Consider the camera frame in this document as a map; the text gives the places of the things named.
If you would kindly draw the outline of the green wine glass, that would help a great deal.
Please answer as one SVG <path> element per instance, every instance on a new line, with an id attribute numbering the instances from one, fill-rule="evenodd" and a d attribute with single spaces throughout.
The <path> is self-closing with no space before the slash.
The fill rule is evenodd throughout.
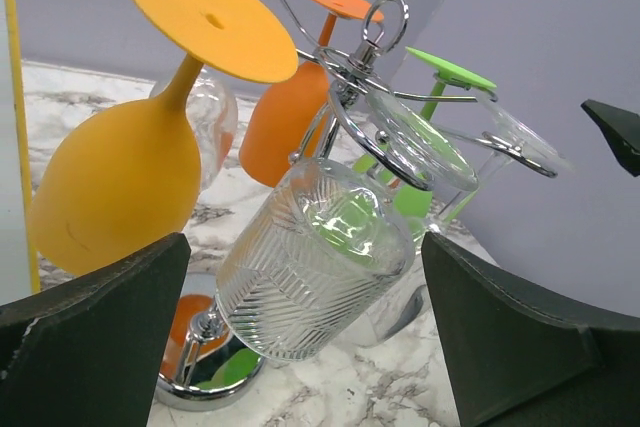
<path id="1" fill-rule="evenodd" d="M 321 114 L 364 150 L 367 164 L 356 172 L 329 160 L 334 135 L 325 134 L 317 156 L 298 162 L 291 175 L 300 215 L 356 263 L 382 254 L 413 258 L 408 218 L 394 203 L 391 182 L 428 192 L 440 178 L 471 192 L 478 176 L 440 131 L 376 79 L 369 63 L 330 47 L 313 57 L 334 78 Z"/>

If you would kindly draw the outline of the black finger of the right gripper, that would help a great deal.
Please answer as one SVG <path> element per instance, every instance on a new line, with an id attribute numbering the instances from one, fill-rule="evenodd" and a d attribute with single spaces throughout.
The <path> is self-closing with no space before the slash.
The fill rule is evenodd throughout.
<path id="1" fill-rule="evenodd" d="M 639 115 L 593 99 L 583 101 L 581 108 L 599 127 L 621 167 L 638 177 Z"/>

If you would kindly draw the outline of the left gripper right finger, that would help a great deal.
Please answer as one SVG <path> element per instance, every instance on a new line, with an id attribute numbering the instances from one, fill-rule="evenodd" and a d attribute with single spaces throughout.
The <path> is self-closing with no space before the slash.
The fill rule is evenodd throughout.
<path id="1" fill-rule="evenodd" d="M 636 426 L 639 320 L 502 270 L 442 235 L 426 283 L 463 426 Z"/>

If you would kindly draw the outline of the orange wine glass front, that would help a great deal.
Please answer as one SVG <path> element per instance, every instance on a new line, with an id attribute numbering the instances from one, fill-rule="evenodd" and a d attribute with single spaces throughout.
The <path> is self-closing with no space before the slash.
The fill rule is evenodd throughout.
<path id="1" fill-rule="evenodd" d="M 36 250 L 80 276 L 182 230 L 201 160 L 186 116 L 204 66 L 256 83 L 297 70 L 292 38 L 260 0 L 133 0 L 185 53 L 158 95 L 109 107 L 77 126 L 49 161 L 28 213 Z"/>

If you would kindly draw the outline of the clear wine glass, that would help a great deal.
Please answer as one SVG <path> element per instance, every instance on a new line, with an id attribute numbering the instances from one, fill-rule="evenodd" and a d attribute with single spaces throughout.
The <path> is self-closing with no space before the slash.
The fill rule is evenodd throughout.
<path id="1" fill-rule="evenodd" d="M 571 164 L 546 140 L 502 108 L 493 92 L 476 88 L 474 96 L 478 103 L 489 111 L 496 126 L 495 131 L 485 131 L 480 138 L 451 128 L 445 128 L 443 134 L 491 151 L 491 156 L 477 171 L 480 186 L 511 162 L 517 162 L 548 178 L 555 178 L 560 167 L 571 167 Z M 475 195 L 475 192 L 460 191 L 439 212 L 424 219 L 408 219 L 416 250 L 413 265 L 391 289 L 345 330 L 345 341 L 357 347 L 375 347 L 395 336 L 431 307 L 421 257 L 424 236 L 428 232 L 445 235 L 453 219 Z"/>
<path id="2" fill-rule="evenodd" d="M 148 99 L 125 105 L 148 123 L 152 141 L 167 140 L 187 156 L 186 185 L 205 190 L 218 175 L 237 129 L 235 97 L 205 69 L 257 83 L 292 75 L 291 62 L 271 73 L 265 40 L 287 46 L 288 34 L 259 0 L 132 0 L 145 18 L 183 52 L 183 59 Z"/>

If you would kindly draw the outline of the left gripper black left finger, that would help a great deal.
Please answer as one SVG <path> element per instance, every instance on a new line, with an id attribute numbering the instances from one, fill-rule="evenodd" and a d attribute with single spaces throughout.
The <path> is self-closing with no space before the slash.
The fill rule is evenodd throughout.
<path id="1" fill-rule="evenodd" d="M 3 305 L 2 425 L 146 425 L 190 253 L 173 233 Z"/>

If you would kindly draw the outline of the orange wine glass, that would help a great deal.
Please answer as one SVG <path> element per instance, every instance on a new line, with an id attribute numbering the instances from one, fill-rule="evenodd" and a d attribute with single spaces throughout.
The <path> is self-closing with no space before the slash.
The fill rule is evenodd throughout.
<path id="1" fill-rule="evenodd" d="M 366 0 L 313 0 L 328 10 L 318 44 L 326 46 L 336 19 L 362 20 Z M 309 124 L 325 104 L 329 81 L 320 65 L 305 61 L 294 76 L 271 85 L 257 102 L 241 147 L 239 162 L 255 181 L 274 187 L 288 171 L 289 155 L 299 147 Z"/>
<path id="2" fill-rule="evenodd" d="M 204 66 L 256 83 L 297 70 L 292 38 L 260 0 L 133 0 L 185 53 L 158 95 L 109 107 L 77 126 L 49 161 L 28 213 L 36 250 L 80 276 L 182 230 L 201 160 L 186 116 Z"/>

